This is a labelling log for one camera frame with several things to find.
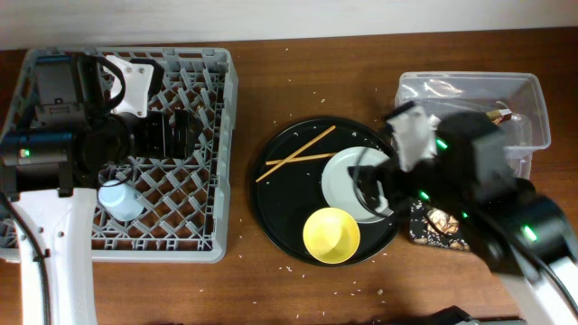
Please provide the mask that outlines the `gold snack wrapper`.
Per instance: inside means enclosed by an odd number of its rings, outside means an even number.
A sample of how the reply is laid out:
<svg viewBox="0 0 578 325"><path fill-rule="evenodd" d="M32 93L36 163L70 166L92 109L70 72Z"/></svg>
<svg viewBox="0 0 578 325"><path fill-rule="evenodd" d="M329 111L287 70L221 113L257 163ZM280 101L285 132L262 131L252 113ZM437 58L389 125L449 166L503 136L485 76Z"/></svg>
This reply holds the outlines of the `gold snack wrapper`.
<svg viewBox="0 0 578 325"><path fill-rule="evenodd" d="M511 119L512 111L507 108L497 109L487 112L486 116L493 124L499 125Z"/></svg>

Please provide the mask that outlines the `blue plastic cup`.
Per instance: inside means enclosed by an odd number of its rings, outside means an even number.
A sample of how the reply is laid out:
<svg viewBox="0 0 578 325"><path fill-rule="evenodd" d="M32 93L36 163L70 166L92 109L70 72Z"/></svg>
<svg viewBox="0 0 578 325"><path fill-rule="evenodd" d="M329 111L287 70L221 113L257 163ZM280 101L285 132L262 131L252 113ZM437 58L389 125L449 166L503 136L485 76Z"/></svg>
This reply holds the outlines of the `blue plastic cup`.
<svg viewBox="0 0 578 325"><path fill-rule="evenodd" d="M98 190L98 201L107 213L122 222L139 217L145 207L138 201L140 193L118 180L107 181Z"/></svg>

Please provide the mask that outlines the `wooden chopstick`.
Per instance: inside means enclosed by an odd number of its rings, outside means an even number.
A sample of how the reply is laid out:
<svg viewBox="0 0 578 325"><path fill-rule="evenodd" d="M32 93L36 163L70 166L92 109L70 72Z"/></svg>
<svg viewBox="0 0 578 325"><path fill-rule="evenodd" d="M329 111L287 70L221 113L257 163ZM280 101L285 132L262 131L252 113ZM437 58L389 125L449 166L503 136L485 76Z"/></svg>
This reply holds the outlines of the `wooden chopstick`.
<svg viewBox="0 0 578 325"><path fill-rule="evenodd" d="M305 161L312 161L312 160L320 160L320 159L331 158L332 156L334 156L336 154L337 153L321 153L321 154L315 154L315 155L298 156L298 157L292 158L291 160L288 160L287 162L288 163L298 163L298 162L305 162ZM277 165L278 163L280 163L283 160L284 159L267 161L267 162L265 162L265 165L267 165L267 166Z"/></svg>
<svg viewBox="0 0 578 325"><path fill-rule="evenodd" d="M317 142L319 142L323 137L325 137L326 135L328 135L329 133L331 133L334 129L336 128L335 125L330 126L328 129L326 129L325 131L323 131L321 134L317 135L316 137L314 137L311 141L309 141L307 144L303 145L302 147L300 147L299 149L297 149L295 152L291 153L289 156L287 156L286 158L284 158L281 162L277 163L276 165L274 165L269 171L265 172L264 174L262 174L260 177L258 177L255 182L260 182L262 181L264 178L266 178L268 175L270 175L271 173L275 172L276 170L278 170L279 168L281 168L283 165L285 165L286 163L288 163L289 161L291 161L293 158L295 158L297 155L299 155L300 153L302 153L303 151L305 151L306 149L308 149L309 147L311 147L312 145L316 144Z"/></svg>

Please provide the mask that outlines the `yellow plastic bowl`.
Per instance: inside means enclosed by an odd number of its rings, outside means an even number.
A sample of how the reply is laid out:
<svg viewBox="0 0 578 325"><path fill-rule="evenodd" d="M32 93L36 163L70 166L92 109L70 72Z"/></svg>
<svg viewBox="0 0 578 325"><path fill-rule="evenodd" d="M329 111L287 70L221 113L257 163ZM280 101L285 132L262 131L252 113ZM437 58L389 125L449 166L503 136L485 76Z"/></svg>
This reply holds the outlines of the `yellow plastic bowl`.
<svg viewBox="0 0 578 325"><path fill-rule="evenodd" d="M342 209L318 209L303 226L306 250L327 265L341 264L352 258L359 248L360 238L358 223Z"/></svg>

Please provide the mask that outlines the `white tissue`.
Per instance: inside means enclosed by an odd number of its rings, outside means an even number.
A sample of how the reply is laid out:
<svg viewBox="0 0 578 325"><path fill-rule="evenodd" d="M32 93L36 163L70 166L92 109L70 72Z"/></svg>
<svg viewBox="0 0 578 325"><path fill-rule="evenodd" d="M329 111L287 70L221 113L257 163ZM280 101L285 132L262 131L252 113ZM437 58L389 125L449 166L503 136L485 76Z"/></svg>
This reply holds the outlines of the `white tissue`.
<svg viewBox="0 0 578 325"><path fill-rule="evenodd" d="M428 117L428 123L431 129L435 131L438 128L438 125L441 123L441 119L436 115L430 115Z"/></svg>

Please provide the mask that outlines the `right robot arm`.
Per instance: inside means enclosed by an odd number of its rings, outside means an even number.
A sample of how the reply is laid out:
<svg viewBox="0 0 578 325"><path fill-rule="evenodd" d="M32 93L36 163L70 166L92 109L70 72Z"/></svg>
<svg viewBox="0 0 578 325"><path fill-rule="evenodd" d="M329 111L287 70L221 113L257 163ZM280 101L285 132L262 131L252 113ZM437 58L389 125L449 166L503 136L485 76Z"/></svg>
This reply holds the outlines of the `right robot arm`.
<svg viewBox="0 0 578 325"><path fill-rule="evenodd" d="M497 275L529 324L577 322L577 236L562 209L518 178L506 136L486 114L456 113L431 126L412 101L384 118L393 157L348 169L357 201L395 212L416 200L456 218L470 250Z"/></svg>

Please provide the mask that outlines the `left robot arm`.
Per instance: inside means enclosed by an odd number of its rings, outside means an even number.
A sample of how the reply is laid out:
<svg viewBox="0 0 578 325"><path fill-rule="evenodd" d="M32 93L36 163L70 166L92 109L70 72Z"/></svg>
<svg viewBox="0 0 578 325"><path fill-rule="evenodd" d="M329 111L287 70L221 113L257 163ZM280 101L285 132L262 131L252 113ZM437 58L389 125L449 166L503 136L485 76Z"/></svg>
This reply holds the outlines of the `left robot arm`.
<svg viewBox="0 0 578 325"><path fill-rule="evenodd" d="M163 74L152 59L36 60L38 104L1 140L1 210L17 232L25 323L97 320L90 235L101 169L192 155L201 121L148 108Z"/></svg>

